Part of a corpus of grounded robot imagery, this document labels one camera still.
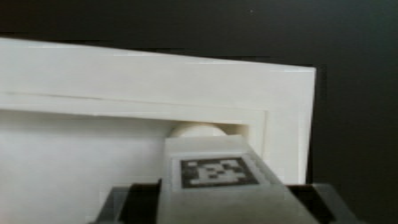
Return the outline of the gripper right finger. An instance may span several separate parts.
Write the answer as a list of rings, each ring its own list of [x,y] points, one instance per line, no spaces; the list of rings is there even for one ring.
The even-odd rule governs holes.
[[[287,189],[319,224],[363,224],[330,184],[289,185]]]

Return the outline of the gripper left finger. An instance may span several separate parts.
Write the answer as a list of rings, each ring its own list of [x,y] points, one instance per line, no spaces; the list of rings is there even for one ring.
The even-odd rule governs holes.
[[[88,224],[156,224],[159,183],[113,187]]]

